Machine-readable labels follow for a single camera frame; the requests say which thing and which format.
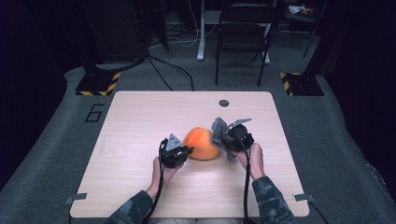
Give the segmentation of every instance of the small dark hole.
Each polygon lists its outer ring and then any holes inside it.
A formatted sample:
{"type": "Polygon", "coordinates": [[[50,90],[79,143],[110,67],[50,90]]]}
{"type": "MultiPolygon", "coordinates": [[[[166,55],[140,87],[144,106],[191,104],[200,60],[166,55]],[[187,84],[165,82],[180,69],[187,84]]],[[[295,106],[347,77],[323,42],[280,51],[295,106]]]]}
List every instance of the small dark hole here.
{"type": "Polygon", "coordinates": [[[230,103],[227,100],[220,100],[219,105],[222,107],[227,107],[230,103]]]}

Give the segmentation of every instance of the orange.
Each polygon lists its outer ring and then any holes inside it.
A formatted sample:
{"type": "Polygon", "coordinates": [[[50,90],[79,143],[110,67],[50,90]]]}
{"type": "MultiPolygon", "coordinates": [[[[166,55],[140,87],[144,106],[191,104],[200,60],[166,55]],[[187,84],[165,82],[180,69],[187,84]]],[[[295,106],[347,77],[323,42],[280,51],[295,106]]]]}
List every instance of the orange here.
{"type": "Polygon", "coordinates": [[[186,147],[193,147],[190,156],[196,160],[212,160],[218,156],[220,149],[210,144],[211,136],[211,131],[201,127],[196,127],[189,131],[183,140],[183,144],[186,147]]]}

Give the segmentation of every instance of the dark background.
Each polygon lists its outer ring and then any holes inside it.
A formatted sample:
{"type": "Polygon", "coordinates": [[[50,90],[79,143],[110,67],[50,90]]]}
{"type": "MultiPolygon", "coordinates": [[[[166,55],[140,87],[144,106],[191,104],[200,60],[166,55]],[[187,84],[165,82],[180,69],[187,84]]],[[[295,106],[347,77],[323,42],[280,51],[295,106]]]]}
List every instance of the dark background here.
{"type": "MultiPolygon", "coordinates": [[[[67,86],[64,73],[82,66],[70,42],[70,18],[78,21],[86,43],[85,53],[94,62],[103,62],[103,54],[79,1],[3,2],[0,9],[1,188],[62,101],[67,86]]],[[[324,76],[342,107],[346,127],[366,159],[384,177],[393,199],[396,198],[394,5],[366,0],[330,1],[321,29],[339,27],[330,29],[337,41],[326,40],[325,35],[322,41],[337,45],[318,49],[323,52],[315,52],[314,57],[319,54],[320,58],[313,58],[318,61],[318,67],[327,65],[324,76]]]]}

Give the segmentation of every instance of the gray carpet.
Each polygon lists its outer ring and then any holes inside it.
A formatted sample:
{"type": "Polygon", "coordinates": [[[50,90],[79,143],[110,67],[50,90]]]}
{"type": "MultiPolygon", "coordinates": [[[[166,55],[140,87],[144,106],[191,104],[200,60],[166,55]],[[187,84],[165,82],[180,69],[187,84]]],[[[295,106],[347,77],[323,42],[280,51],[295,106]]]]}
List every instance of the gray carpet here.
{"type": "MultiPolygon", "coordinates": [[[[171,44],[169,52],[159,46],[149,53],[187,70],[197,91],[271,92],[304,192],[315,197],[315,205],[329,222],[395,223],[396,205],[381,184],[380,176],[349,136],[340,107],[325,79],[318,76],[325,93],[323,97],[288,96],[283,88],[279,73],[303,72],[318,38],[303,58],[306,43],[303,35],[277,33],[270,49],[271,64],[264,68],[260,87],[256,87],[259,68],[230,69],[227,60],[220,68],[219,85],[214,85],[216,42],[213,37],[206,42],[203,62],[196,61],[198,43],[191,47],[171,44]]],[[[175,91],[190,90],[187,79],[179,72],[155,64],[175,91]]],[[[0,223],[68,222],[70,204],[64,204],[64,200],[78,188],[114,96],[114,92],[109,96],[76,96],[75,87],[83,75],[82,68],[65,74],[68,89],[64,100],[0,193],[0,223]],[[101,118],[98,122],[84,122],[94,104],[103,104],[96,107],[103,109],[101,118]]],[[[167,90],[148,60],[122,72],[115,89],[167,90]]],[[[71,219],[72,223],[102,221],[102,218],[71,219]]],[[[298,217],[298,222],[324,223],[312,207],[307,217],[298,217]]]]}

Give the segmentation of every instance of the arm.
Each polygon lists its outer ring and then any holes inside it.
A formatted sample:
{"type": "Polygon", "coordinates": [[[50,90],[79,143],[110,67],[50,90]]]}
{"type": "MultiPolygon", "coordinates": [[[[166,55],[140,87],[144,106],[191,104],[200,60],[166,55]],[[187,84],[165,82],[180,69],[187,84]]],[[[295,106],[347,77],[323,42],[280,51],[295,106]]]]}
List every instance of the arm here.
{"type": "Polygon", "coordinates": [[[254,180],[252,186],[259,205],[261,223],[297,223],[282,193],[268,176],[254,180]]]}
{"type": "MultiPolygon", "coordinates": [[[[233,153],[246,169],[248,160],[245,152],[233,153]]],[[[262,148],[253,143],[250,147],[250,176],[259,205],[261,223],[296,223],[294,214],[286,204],[282,193],[271,179],[265,175],[262,148]]]]}
{"type": "MultiPolygon", "coordinates": [[[[146,191],[141,190],[134,197],[124,203],[117,211],[115,211],[107,220],[106,224],[140,224],[146,213],[152,206],[152,201],[157,195],[160,186],[160,161],[154,159],[151,184],[146,191]]],[[[163,170],[163,186],[169,184],[177,172],[183,166],[183,163],[176,168],[164,168],[163,170]]]]}

